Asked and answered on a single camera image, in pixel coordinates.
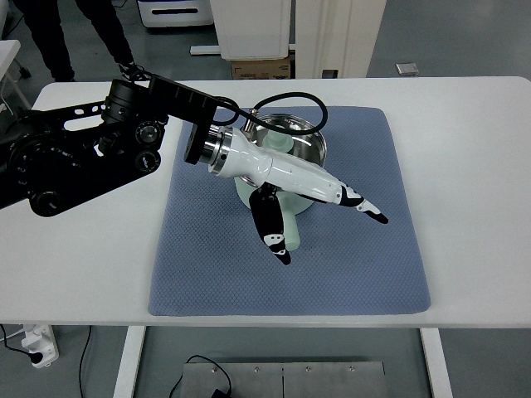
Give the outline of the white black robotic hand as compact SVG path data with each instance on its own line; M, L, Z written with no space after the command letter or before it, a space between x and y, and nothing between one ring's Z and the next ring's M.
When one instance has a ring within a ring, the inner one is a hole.
M286 248L280 189L323 203L353 207L374 220L387 224L388 219L362 195L322 167L287 153L258 147L239 129L211 128L198 144L200 161L219 177L247 177L256 185L249 205L259 237L284 265L291 262Z

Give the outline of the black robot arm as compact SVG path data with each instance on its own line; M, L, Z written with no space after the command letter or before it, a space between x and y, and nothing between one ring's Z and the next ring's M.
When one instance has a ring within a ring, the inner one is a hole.
M207 137L218 99L162 76L113 80L103 101L27 111L1 137L1 206L60 214L155 172L170 117Z

